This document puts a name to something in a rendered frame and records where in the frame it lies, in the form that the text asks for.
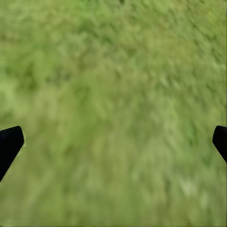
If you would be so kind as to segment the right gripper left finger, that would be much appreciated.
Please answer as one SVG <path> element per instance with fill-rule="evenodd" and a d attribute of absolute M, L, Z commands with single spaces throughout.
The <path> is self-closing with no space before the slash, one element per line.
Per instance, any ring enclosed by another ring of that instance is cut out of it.
<path fill-rule="evenodd" d="M 0 182 L 24 144 L 20 126 L 0 131 Z"/>

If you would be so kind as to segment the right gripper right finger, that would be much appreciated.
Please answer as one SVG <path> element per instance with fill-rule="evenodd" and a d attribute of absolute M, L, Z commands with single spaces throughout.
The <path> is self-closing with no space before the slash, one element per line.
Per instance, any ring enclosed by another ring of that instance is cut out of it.
<path fill-rule="evenodd" d="M 227 128 L 217 126 L 212 142 L 227 163 Z"/>

